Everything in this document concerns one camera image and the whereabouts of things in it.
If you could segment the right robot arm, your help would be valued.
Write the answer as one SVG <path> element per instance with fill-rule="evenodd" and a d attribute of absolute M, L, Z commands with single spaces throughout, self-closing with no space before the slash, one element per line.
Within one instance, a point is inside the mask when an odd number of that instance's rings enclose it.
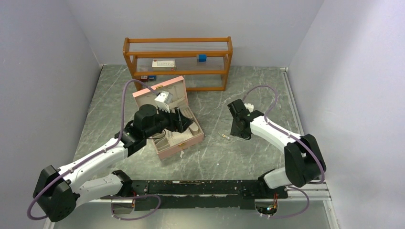
<path fill-rule="evenodd" d="M 294 185 L 302 187 L 313 180 L 324 179 L 326 165 L 316 138 L 311 134 L 299 135 L 270 121 L 251 104 L 237 99 L 228 104 L 233 117 L 230 134 L 245 140 L 256 135 L 274 145 L 284 155 L 285 165 L 264 173 L 259 180 L 258 192 L 268 198 L 276 188 Z"/>

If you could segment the pink jewelry box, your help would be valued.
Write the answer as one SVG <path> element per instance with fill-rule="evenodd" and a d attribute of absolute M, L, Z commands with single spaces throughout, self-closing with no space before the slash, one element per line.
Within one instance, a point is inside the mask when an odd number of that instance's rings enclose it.
<path fill-rule="evenodd" d="M 185 81 L 182 76 L 137 91 L 133 93 L 133 97 L 139 109 L 135 112 L 133 120 L 124 128 L 123 136 L 130 152 L 140 149 L 141 144 L 151 140 L 158 157 L 164 159 L 203 141 L 204 133 L 199 124 L 200 131 L 197 135 L 192 135 L 188 128 L 183 133 L 168 130 L 169 113 L 160 110 L 154 101 L 157 95 L 163 91 L 173 94 L 170 103 L 171 112 L 178 107 L 184 116 L 198 124 L 189 107 Z"/>

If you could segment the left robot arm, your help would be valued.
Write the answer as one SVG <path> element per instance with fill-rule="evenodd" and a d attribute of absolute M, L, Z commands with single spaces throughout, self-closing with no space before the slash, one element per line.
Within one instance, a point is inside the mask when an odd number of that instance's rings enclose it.
<path fill-rule="evenodd" d="M 40 172 L 27 216 L 39 219 L 31 214 L 33 205 L 38 204 L 45 213 L 44 218 L 58 222 L 93 199 L 110 195 L 127 198 L 132 192 L 132 184 L 124 172 L 113 172 L 95 180 L 90 180 L 90 177 L 133 155 L 153 135 L 165 130 L 183 133 L 193 122 L 178 107 L 164 111 L 151 104 L 142 105 L 133 120 L 122 124 L 122 129 L 98 150 L 60 168 L 45 167 Z"/>

